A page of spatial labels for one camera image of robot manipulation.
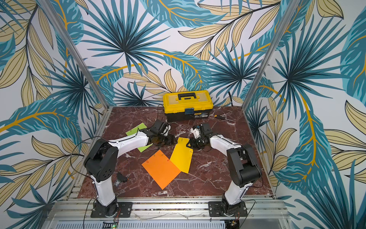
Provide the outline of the yellow paper sheet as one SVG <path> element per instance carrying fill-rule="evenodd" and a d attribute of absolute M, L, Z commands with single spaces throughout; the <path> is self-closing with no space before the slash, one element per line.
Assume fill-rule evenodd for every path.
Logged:
<path fill-rule="evenodd" d="M 179 137 L 177 144 L 170 157 L 170 161 L 183 173 L 188 174 L 191 160 L 193 156 L 193 149 L 187 147 L 188 138 Z"/>

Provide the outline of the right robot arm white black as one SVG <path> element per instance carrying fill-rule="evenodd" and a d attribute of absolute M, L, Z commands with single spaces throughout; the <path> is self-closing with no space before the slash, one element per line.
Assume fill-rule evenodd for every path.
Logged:
<path fill-rule="evenodd" d="M 233 216 L 245 212 L 241 197 L 262 177 L 262 169 L 251 145 L 241 145 L 223 135 L 190 138 L 186 146 L 191 149 L 204 149 L 209 145 L 227 157 L 231 183 L 217 207 L 212 207 L 212 216 Z"/>

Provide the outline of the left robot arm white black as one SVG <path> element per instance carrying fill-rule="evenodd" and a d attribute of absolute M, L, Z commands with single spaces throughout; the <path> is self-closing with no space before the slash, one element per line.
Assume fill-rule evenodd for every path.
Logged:
<path fill-rule="evenodd" d="M 112 185 L 112 175 L 115 173 L 118 157 L 150 144 L 161 147 L 172 146 L 176 143 L 175 136 L 168 131 L 154 133 L 147 128 L 120 139 L 98 139 L 86 157 L 84 167 L 96 190 L 94 208 L 101 216 L 111 218 L 116 216 L 119 211 L 117 197 Z"/>

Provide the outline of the green paper sheet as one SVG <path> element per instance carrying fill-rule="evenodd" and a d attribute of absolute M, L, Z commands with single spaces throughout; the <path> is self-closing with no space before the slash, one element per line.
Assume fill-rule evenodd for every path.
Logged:
<path fill-rule="evenodd" d="M 141 123 L 139 124 L 138 126 L 134 127 L 133 129 L 129 130 L 126 132 L 126 135 L 127 136 L 130 136 L 130 135 L 135 135 L 139 130 L 142 130 L 142 129 L 146 129 L 147 126 L 144 124 L 144 123 Z M 142 153 L 143 151 L 145 151 L 147 148 L 149 148 L 152 144 L 149 144 L 147 146 L 144 146 L 144 147 L 139 147 L 138 150 Z"/>

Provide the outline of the small screwdriver yellow black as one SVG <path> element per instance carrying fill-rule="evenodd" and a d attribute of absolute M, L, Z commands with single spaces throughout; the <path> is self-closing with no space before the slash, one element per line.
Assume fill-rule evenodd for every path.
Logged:
<path fill-rule="evenodd" d="M 214 115 L 214 117 L 215 117 L 215 118 L 217 118 L 217 119 L 226 120 L 226 118 L 225 118 L 225 117 L 220 116 L 220 115 Z"/>

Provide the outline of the orange paper sheet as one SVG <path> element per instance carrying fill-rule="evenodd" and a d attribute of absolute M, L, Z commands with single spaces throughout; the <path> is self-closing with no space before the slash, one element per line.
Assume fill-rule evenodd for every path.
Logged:
<path fill-rule="evenodd" d="M 161 189 L 165 189 L 181 173 L 161 150 L 142 163 L 142 166 Z"/>

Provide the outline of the yellow black toolbox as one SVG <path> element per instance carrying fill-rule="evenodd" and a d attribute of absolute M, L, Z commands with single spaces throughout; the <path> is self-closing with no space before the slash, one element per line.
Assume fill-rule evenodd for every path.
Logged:
<path fill-rule="evenodd" d="M 207 118 L 214 107 L 207 90 L 165 94 L 163 105 L 168 122 Z"/>

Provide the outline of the small black clip object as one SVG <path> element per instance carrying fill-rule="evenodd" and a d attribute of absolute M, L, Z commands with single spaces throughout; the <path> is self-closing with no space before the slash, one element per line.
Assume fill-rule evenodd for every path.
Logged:
<path fill-rule="evenodd" d="M 115 185 L 116 186 L 119 186 L 121 184 L 124 184 L 128 181 L 129 179 L 124 176 L 123 174 L 121 174 L 120 172 L 117 173 L 116 175 L 116 182 L 115 182 Z"/>

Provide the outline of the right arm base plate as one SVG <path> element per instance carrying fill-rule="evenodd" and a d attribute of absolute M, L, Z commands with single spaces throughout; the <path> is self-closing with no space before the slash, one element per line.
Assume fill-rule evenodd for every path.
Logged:
<path fill-rule="evenodd" d="M 229 205 L 225 200 L 208 202 L 210 217 L 245 217 L 248 208 L 244 201 Z"/>

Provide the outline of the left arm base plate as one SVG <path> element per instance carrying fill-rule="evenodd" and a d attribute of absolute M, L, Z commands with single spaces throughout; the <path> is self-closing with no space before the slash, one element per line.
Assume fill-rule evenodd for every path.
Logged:
<path fill-rule="evenodd" d="M 129 218 L 132 211 L 132 202 L 112 202 L 103 206 L 96 201 L 93 204 L 91 218 Z"/>

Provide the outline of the aluminium frame rail front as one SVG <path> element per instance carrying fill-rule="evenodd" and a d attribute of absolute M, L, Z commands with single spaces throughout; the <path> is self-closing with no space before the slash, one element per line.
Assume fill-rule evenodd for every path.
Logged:
<path fill-rule="evenodd" d="M 118 217 L 93 218 L 92 201 L 71 199 L 54 205 L 44 229 L 293 229 L 285 203 L 269 197 L 247 196 L 239 213 L 220 216 L 220 197 L 120 198 L 129 208 Z"/>

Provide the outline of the right aluminium corner post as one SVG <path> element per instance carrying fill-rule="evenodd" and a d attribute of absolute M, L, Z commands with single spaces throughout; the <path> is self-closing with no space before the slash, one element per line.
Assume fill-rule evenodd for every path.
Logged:
<path fill-rule="evenodd" d="M 269 62 L 272 54 L 275 52 L 282 36 L 284 35 L 285 30 L 286 30 L 288 24 L 290 23 L 292 16 L 294 15 L 299 2 L 300 1 L 290 1 L 289 2 L 289 5 L 284 13 L 284 16 L 279 23 L 279 27 L 278 27 L 277 31 L 274 33 L 273 39 L 272 39 L 271 43 L 269 44 L 267 52 L 266 52 L 264 58 L 262 59 L 262 62 L 258 68 L 258 71 L 251 83 L 251 87 L 249 88 L 249 90 L 247 92 L 246 99 L 244 100 L 243 105 L 242 105 L 243 112 L 245 112 L 246 109 L 248 108 L 251 98 L 255 94 L 256 88 L 258 87 L 261 77 L 262 77 L 263 73 L 265 72 L 265 68 L 268 65 L 268 62 Z"/>

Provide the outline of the aluminium corner post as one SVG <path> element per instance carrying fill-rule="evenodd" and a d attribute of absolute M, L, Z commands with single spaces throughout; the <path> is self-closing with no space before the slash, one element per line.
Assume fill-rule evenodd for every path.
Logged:
<path fill-rule="evenodd" d="M 288 24 L 290 23 L 292 16 L 294 15 L 299 2 L 300 1 L 290 1 L 289 2 L 289 5 L 284 13 L 284 16 L 279 23 L 279 27 L 278 27 L 277 31 L 274 33 L 273 39 L 272 39 L 271 43 L 269 44 L 267 52 L 266 52 L 264 58 L 262 59 L 262 62 L 258 68 L 258 71 L 251 83 L 251 87 L 249 88 L 249 90 L 247 92 L 246 99 L 244 100 L 243 105 L 242 105 L 243 112 L 245 112 L 246 109 L 248 108 L 251 98 L 255 94 L 256 88 L 258 87 L 261 77 L 262 77 L 263 73 L 265 72 L 265 68 L 268 65 L 268 62 L 269 62 L 272 54 L 275 52 L 282 36 L 284 35 L 285 30 L 286 30 Z"/>
<path fill-rule="evenodd" d="M 55 30 L 60 35 L 61 39 L 63 40 L 66 48 L 69 50 L 71 56 L 73 57 L 76 64 L 79 66 L 81 72 L 83 73 L 86 80 L 89 82 L 91 89 L 94 91 L 97 99 L 102 104 L 105 110 L 109 109 L 109 104 L 105 100 L 103 94 L 101 93 L 100 89 L 98 88 L 93 76 L 91 75 L 87 65 L 85 64 L 84 60 L 82 59 L 81 54 L 78 52 L 74 42 L 71 39 L 71 36 L 67 32 L 65 25 L 62 23 L 61 18 L 57 15 L 55 8 L 52 6 L 50 1 L 40 0 L 40 6 L 45 11 L 46 16 L 53 24 Z"/>

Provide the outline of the left aluminium corner post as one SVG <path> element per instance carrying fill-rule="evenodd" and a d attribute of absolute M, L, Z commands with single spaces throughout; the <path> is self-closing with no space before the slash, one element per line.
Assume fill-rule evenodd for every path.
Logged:
<path fill-rule="evenodd" d="M 100 89 L 98 88 L 93 76 L 91 75 L 87 65 L 85 64 L 84 60 L 82 59 L 81 54 L 78 52 L 74 42 L 71 39 L 71 36 L 67 32 L 65 25 L 62 23 L 61 18 L 57 15 L 55 8 L 52 6 L 50 1 L 40 0 L 40 6 L 45 11 L 46 16 L 53 24 L 55 30 L 60 35 L 61 39 L 63 40 L 66 48 L 69 50 L 71 56 L 73 57 L 76 64 L 79 66 L 81 72 L 83 73 L 86 80 L 89 82 L 91 89 L 94 91 L 97 99 L 102 104 L 105 110 L 109 109 L 109 104 L 105 100 L 103 94 L 101 93 Z"/>

